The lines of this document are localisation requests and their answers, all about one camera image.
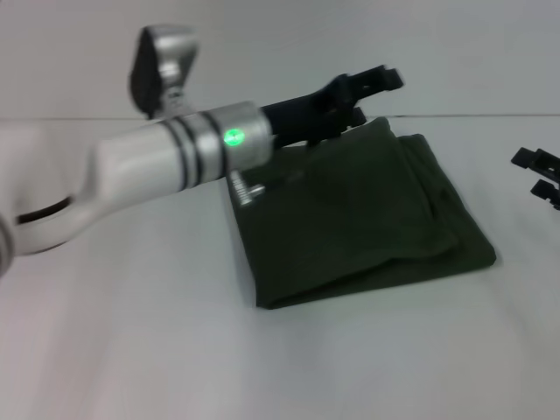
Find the white table surface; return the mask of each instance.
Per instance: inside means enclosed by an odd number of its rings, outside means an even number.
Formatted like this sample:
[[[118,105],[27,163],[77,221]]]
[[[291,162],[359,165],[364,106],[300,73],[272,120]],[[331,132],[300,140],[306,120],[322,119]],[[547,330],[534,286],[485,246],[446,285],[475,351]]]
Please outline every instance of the white table surface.
[[[560,156],[560,118],[390,122],[426,135],[493,268],[256,309],[224,185],[203,185],[16,260],[0,281],[0,418],[556,419],[560,213],[509,160]],[[48,124],[78,185],[84,146],[138,122]]]

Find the green led light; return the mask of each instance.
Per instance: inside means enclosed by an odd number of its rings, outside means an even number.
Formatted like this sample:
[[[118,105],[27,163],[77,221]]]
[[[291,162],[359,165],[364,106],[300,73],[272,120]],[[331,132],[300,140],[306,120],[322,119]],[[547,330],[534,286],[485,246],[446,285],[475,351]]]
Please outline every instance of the green led light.
[[[245,133],[240,129],[229,129],[224,135],[224,142],[228,146],[239,146],[245,140]]]

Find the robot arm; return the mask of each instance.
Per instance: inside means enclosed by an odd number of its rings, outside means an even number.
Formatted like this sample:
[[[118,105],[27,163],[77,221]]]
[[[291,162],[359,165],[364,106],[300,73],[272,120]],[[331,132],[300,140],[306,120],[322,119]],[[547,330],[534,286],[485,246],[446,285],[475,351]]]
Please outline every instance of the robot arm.
[[[57,247],[125,207],[228,174],[243,186],[239,171],[264,165],[285,145],[316,143],[363,124],[354,107],[359,99],[403,85],[395,70],[377,67],[264,108],[241,102],[192,113],[182,85],[195,54],[185,28],[143,30],[130,90],[145,114],[164,119],[99,142],[75,197],[67,196],[40,130],[0,130],[0,276],[14,256]]]

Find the dark green fabric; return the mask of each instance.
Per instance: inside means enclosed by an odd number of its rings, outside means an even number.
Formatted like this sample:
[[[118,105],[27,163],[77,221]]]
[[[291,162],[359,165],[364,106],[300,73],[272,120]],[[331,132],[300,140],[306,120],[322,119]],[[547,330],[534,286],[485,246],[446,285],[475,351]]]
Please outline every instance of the dark green fabric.
[[[495,253],[423,136],[379,118],[342,138],[280,150],[250,185],[293,176],[251,206],[234,203],[256,304],[279,308],[492,265]]]

